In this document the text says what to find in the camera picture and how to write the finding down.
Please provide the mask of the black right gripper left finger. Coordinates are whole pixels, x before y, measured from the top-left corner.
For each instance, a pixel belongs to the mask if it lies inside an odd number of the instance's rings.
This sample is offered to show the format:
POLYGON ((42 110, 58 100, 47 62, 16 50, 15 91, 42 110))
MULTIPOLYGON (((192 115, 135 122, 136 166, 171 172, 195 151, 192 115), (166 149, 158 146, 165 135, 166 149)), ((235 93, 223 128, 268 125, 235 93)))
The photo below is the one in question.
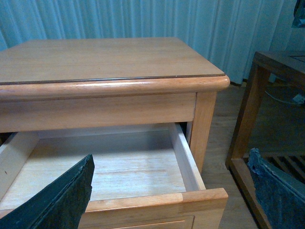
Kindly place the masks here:
POLYGON ((24 204, 1 218, 2 229, 76 229, 89 203, 94 173, 87 155, 24 204))

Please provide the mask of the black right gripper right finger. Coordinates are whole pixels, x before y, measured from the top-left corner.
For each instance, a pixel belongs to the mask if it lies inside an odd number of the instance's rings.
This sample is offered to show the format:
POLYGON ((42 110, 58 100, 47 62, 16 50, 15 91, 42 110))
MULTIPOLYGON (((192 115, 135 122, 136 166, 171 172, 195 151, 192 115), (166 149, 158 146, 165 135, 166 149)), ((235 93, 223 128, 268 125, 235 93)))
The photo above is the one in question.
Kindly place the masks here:
POLYGON ((305 227, 305 185, 267 162, 252 148, 247 167, 255 195, 273 229, 305 227))

